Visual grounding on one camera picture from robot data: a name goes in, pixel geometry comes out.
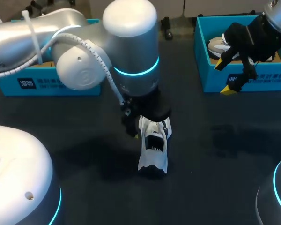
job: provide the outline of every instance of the dark tabletop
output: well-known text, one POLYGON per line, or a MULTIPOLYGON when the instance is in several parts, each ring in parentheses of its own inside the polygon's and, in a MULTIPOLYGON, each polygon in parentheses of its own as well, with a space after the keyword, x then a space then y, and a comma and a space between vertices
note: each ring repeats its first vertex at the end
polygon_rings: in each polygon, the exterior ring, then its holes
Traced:
POLYGON ((204 94, 192 45, 160 43, 173 110, 163 179, 137 173, 141 143, 106 82, 100 97, 0 91, 0 125, 36 136, 52 157, 66 225, 257 224, 257 190, 281 160, 281 92, 204 94))

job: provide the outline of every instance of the white shoe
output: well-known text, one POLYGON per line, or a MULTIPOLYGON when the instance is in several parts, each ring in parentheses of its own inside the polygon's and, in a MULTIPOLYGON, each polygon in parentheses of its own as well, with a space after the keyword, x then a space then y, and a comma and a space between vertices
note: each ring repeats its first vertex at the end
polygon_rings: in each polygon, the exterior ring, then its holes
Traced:
MULTIPOLYGON (((223 52, 226 52, 230 48, 230 45, 226 42, 224 34, 221 37, 215 37, 211 39, 207 44, 209 56, 212 59, 218 60, 223 52)), ((239 53, 233 56, 233 60, 240 60, 239 53)), ((267 59, 267 62, 273 61, 273 57, 267 59)))
POLYGON ((172 135, 170 119, 167 118, 162 122, 152 122, 141 116, 139 129, 141 130, 141 155, 138 170, 142 167, 154 165, 167 173, 167 139, 172 135))

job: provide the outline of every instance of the blue led ring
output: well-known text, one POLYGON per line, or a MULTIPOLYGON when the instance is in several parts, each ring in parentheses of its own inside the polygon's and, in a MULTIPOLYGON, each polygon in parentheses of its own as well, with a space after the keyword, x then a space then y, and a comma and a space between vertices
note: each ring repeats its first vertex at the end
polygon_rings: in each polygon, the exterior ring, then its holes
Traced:
POLYGON ((126 75, 126 76, 141 76, 141 75, 144 75, 144 74, 147 74, 147 73, 151 72, 158 65, 158 62, 159 62, 159 57, 157 58, 156 63, 150 69, 148 69, 144 72, 141 72, 141 73, 137 73, 137 74, 129 74, 129 73, 122 72, 122 71, 118 70, 117 68, 114 68, 114 69, 117 72, 119 72, 120 74, 123 74, 123 75, 126 75))
POLYGON ((51 222, 50 222, 48 225, 52 225, 52 224, 53 224, 53 222, 54 222, 54 220, 55 220, 55 218, 56 218, 56 216, 57 216, 57 214, 58 214, 58 212, 59 212, 60 206, 61 206, 61 188, 59 188, 59 189, 60 189, 60 191, 59 191, 59 192, 60 192, 60 196, 59 196, 58 207, 57 207, 57 209, 56 209, 56 212, 55 212, 55 214, 54 214, 54 216, 53 216, 51 222))
POLYGON ((277 198, 277 200, 279 202, 279 205, 281 206, 281 200, 280 200, 280 198, 278 196, 278 192, 277 192, 277 188, 276 188, 276 181, 275 181, 276 180, 276 172, 277 172, 277 169, 278 169, 278 166, 280 165, 280 163, 277 165, 277 167, 275 169, 275 172, 274 172, 273 185, 274 185, 274 192, 275 192, 276 198, 277 198))

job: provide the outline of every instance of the sneaker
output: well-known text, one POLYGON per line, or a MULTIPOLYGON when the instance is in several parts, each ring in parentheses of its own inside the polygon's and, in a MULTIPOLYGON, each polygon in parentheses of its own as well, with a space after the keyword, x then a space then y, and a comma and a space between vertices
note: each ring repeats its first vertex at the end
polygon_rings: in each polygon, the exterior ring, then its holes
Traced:
MULTIPOLYGON (((209 57, 215 60, 218 60, 221 57, 221 54, 227 51, 230 48, 230 45, 226 42, 224 34, 221 37, 215 37, 208 41, 207 49, 209 57)), ((267 59, 267 62, 273 61, 274 57, 267 59)), ((240 60, 239 53, 233 56, 233 60, 240 60)))
POLYGON ((168 172, 167 139, 172 134, 170 119, 162 122, 152 122, 141 116, 141 155, 138 170, 154 165, 157 169, 168 172))

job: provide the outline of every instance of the blue box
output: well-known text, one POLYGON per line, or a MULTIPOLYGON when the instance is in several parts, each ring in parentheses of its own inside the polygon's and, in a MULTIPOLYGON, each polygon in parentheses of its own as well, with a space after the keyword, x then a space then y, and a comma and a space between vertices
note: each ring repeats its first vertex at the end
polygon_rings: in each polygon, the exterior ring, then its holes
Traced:
MULTIPOLYGON (((98 19, 88 19, 90 24, 98 19)), ((71 90, 63 85, 55 67, 29 67, 17 74, 0 78, 5 96, 98 96, 101 86, 90 90, 71 90)))
MULTIPOLYGON (((215 70, 207 52, 206 42, 220 37, 233 23, 248 25, 256 16, 198 17, 195 31, 194 51, 204 92, 220 92, 231 79, 243 71, 242 64, 230 63, 222 71, 215 70)), ((242 91, 281 90, 281 63, 259 63, 256 66, 257 80, 250 80, 242 91)))

